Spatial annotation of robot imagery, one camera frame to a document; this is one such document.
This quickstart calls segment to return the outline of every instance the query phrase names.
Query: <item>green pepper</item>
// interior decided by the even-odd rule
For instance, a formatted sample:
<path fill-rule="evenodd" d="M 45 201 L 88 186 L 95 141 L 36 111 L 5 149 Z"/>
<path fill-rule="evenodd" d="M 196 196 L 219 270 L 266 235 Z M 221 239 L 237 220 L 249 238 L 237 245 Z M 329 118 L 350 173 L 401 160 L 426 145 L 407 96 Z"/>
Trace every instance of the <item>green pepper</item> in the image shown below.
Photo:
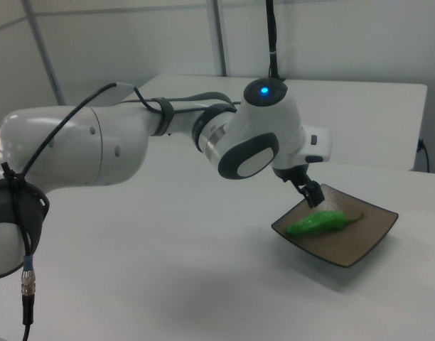
<path fill-rule="evenodd" d="M 299 236 L 312 232 L 341 230 L 345 226 L 362 219 L 364 214 L 355 219 L 347 219 L 341 211 L 319 211 L 287 227 L 287 234 Z"/>

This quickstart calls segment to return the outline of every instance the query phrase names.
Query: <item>silver metal ring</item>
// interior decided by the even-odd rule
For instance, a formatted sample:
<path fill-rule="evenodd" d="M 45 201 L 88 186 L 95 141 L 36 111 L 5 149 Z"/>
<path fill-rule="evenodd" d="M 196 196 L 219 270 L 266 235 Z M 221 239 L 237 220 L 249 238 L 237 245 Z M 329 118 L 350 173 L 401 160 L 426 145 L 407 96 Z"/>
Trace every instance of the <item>silver metal ring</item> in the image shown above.
<path fill-rule="evenodd" d="M 211 153 L 216 146 L 216 143 L 225 135 L 224 124 L 217 128 L 213 135 L 210 136 L 205 147 L 206 158 L 211 162 Z"/>

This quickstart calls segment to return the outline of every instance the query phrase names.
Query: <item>white robotic arm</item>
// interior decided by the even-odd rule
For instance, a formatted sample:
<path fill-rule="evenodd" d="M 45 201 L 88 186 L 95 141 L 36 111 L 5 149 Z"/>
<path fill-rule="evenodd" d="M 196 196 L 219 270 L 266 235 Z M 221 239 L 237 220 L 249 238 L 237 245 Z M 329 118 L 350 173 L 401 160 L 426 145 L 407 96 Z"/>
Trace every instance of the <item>white robotic arm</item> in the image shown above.
<path fill-rule="evenodd" d="M 280 178 L 303 191 L 310 206 L 322 201 L 320 187 L 306 170 L 310 162 L 329 159 L 331 136 L 326 129 L 301 125 L 293 94 L 283 82 L 269 78 L 250 83 L 238 110 L 225 96 L 208 97 L 191 97 L 192 102 L 156 99 L 152 108 L 160 113 L 139 102 L 84 107 L 39 155 L 26 181 L 44 193 L 120 183 L 139 169 L 149 136 L 181 132 L 192 136 L 224 178 L 248 178 L 271 165 Z M 0 179 L 3 162 L 20 172 L 72 109 L 44 107 L 8 115 L 0 125 Z M 11 207 L 0 205 L 1 210 Z M 30 243 L 36 247 L 38 240 Z M 23 255 L 20 229 L 1 218 L 0 277 L 18 269 Z"/>

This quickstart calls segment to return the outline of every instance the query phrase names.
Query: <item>white tabletop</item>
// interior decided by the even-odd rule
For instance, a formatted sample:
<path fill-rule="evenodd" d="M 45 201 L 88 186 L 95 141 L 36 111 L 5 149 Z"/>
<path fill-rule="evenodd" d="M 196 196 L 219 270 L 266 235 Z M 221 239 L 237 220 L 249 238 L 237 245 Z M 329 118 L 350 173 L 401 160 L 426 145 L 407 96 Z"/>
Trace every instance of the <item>white tabletop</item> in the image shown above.
<path fill-rule="evenodd" d="M 146 97 L 184 97 L 218 91 L 240 101 L 252 80 L 160 75 L 147 82 L 141 93 Z M 333 161 L 413 169 L 426 86 L 318 80 L 286 80 L 285 84 L 294 93 L 302 122 L 331 130 Z M 190 139 L 174 136 L 172 141 L 189 144 Z"/>
<path fill-rule="evenodd" d="M 399 213 L 338 268 L 270 227 L 302 197 L 270 169 L 220 178 L 195 147 L 152 142 L 105 188 L 54 191 L 35 254 L 30 340 L 435 340 L 435 175 L 313 164 L 320 183 Z M 0 337 L 21 340 L 20 272 Z"/>

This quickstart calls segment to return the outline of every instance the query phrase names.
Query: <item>brown plate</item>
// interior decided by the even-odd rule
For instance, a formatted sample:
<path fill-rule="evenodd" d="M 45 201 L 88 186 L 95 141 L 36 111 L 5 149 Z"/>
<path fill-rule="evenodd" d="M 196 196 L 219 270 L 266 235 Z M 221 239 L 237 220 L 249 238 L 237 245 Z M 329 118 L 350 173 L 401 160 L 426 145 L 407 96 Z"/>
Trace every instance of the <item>brown plate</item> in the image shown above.
<path fill-rule="evenodd" d="M 366 256 L 387 235 L 399 215 L 352 197 L 328 185 L 321 185 L 325 201 L 318 207 L 309 208 L 305 200 L 288 211 L 273 225 L 274 231 L 300 249 L 337 266 L 348 268 Z M 323 210 L 340 210 L 347 218 L 355 218 L 364 212 L 365 217 L 349 224 L 341 231 L 324 232 L 309 236 L 291 236 L 286 228 Z"/>

